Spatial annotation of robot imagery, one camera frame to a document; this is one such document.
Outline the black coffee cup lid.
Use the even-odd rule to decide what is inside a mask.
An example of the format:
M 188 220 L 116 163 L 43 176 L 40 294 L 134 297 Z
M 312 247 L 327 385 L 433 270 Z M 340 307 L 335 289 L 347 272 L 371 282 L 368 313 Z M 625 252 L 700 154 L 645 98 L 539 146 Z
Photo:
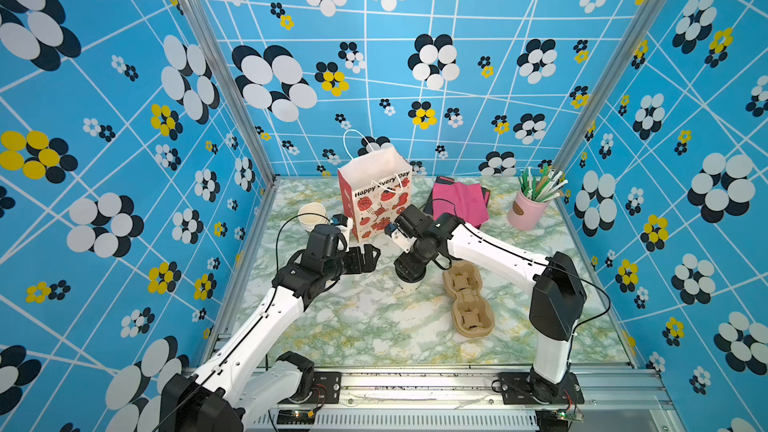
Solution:
M 395 262 L 395 272 L 400 281 L 414 284 L 422 281 L 426 275 L 426 263 L 412 260 L 409 257 L 398 257 Z

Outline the red white gift bag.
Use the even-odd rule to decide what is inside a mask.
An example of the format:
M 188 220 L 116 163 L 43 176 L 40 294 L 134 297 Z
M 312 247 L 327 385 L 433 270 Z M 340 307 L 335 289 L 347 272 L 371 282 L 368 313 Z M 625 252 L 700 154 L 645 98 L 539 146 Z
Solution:
M 413 170 L 391 143 L 365 135 L 349 158 L 337 172 L 343 213 L 352 235 L 366 242 L 411 204 Z

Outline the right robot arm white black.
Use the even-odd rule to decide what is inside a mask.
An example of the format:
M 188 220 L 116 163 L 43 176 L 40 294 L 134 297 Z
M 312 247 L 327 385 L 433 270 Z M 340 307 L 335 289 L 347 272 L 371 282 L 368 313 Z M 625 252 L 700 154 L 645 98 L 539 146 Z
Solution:
M 433 219 L 413 205 L 385 227 L 385 234 L 402 250 L 395 260 L 395 271 L 404 283 L 420 282 L 427 265 L 443 257 L 471 262 L 525 293 L 530 299 L 529 322 L 537 333 L 530 382 L 550 388 L 563 383 L 570 369 L 573 335 L 590 321 L 582 317 L 587 301 L 585 287 L 605 293 L 577 273 L 569 255 L 529 252 L 480 231 L 456 215 L 444 213 Z

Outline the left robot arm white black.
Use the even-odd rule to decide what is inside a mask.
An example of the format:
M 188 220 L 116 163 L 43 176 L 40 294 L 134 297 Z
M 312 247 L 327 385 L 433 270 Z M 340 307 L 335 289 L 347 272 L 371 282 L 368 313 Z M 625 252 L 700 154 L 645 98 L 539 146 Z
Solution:
M 279 402 L 311 391 L 314 364 L 288 354 L 262 374 L 268 352 L 333 282 L 371 273 L 379 248 L 352 246 L 346 227 L 316 226 L 305 248 L 277 270 L 263 303 L 226 344 L 190 376 L 175 374 L 161 392 L 159 431 L 244 431 Z

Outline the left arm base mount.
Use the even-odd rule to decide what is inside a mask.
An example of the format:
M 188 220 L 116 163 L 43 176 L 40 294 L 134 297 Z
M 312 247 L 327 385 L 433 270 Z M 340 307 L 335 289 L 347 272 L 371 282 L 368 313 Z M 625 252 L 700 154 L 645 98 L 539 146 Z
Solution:
M 312 380 L 300 382 L 298 392 L 279 402 L 280 405 L 328 405 L 338 404 L 342 385 L 342 373 L 337 371 L 315 372 Z

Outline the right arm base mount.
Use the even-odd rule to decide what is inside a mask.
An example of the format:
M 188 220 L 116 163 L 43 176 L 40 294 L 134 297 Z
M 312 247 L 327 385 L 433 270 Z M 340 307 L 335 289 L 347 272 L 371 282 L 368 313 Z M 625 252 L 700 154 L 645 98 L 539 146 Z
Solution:
M 491 390 L 502 396 L 505 405 L 582 405 L 582 388 L 576 375 L 567 372 L 563 379 L 551 383 L 530 372 L 502 372 L 491 383 Z

